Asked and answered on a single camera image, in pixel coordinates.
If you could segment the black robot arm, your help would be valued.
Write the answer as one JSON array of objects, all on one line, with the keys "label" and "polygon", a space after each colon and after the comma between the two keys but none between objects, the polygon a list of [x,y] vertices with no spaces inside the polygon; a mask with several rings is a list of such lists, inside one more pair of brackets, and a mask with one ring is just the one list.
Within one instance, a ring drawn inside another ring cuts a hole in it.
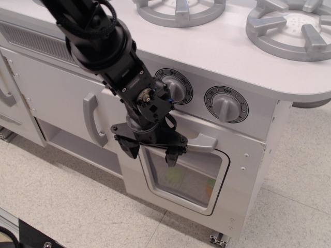
[{"label": "black robot arm", "polygon": [[187,138],[176,131],[168,85],[151,76],[136,54],[128,28],[108,1],[44,1],[65,34],[66,47],[83,70],[102,78],[127,110],[125,123],[111,127],[122,150],[136,158],[142,145],[165,150],[175,166],[187,151]]}]

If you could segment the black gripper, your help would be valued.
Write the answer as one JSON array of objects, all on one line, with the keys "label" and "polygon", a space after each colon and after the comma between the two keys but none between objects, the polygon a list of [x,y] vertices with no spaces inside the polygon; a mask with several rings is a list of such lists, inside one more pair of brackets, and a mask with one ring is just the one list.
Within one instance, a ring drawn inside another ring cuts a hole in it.
[{"label": "black gripper", "polygon": [[[127,121],[113,125],[111,132],[126,155],[136,159],[142,144],[156,144],[161,137],[178,133],[176,127],[177,121],[173,116],[166,116],[160,122],[151,123],[145,127],[139,126],[130,116],[127,116]],[[174,167],[182,154],[182,147],[167,148],[165,160],[168,167]]]}]

